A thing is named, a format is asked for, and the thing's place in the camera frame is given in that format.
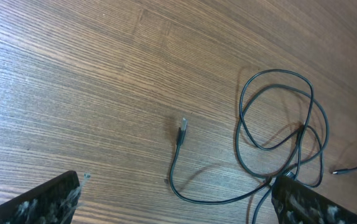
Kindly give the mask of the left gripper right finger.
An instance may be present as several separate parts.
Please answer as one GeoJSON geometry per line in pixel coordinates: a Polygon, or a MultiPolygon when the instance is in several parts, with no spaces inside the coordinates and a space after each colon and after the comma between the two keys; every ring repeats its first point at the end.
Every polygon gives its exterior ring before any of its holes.
{"type": "Polygon", "coordinates": [[[357,214],[287,176],[274,182],[271,201],[280,224],[357,224],[357,214]]]}

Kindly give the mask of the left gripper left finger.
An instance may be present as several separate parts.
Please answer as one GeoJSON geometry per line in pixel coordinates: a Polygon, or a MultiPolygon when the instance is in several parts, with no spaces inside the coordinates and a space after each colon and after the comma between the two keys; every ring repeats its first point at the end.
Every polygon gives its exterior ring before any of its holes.
{"type": "Polygon", "coordinates": [[[0,205],[0,223],[72,222],[81,185],[70,170],[0,205]]]}

